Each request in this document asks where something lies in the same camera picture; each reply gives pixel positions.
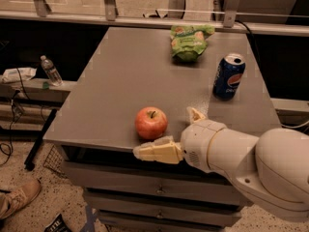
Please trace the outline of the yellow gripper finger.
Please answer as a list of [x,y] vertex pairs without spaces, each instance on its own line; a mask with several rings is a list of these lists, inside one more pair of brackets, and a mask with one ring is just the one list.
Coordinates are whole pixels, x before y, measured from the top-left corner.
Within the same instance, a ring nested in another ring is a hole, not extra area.
[[190,106],[186,110],[187,110],[187,113],[188,113],[188,116],[189,116],[189,123],[190,124],[194,124],[194,123],[197,123],[201,120],[206,119],[206,116],[194,107]]
[[133,149],[139,160],[178,164],[183,160],[183,151],[179,142],[172,136],[163,136],[154,142],[143,143]]

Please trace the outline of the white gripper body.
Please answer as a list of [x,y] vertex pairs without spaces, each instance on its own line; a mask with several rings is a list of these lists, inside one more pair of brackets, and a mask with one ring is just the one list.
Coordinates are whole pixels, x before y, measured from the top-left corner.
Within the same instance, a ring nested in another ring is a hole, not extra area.
[[207,153],[211,141],[223,129],[226,129],[224,124],[206,119],[187,127],[181,135],[181,148],[186,163],[203,172],[210,173]]

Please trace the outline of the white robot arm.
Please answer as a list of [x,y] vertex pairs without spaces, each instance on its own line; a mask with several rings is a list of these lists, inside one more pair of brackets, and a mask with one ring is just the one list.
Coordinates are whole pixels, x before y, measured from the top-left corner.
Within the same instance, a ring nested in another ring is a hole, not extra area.
[[181,140],[171,136],[133,149],[136,158],[187,164],[225,177],[243,196],[278,218],[309,219],[309,135],[272,129],[261,136],[231,130],[189,107]]

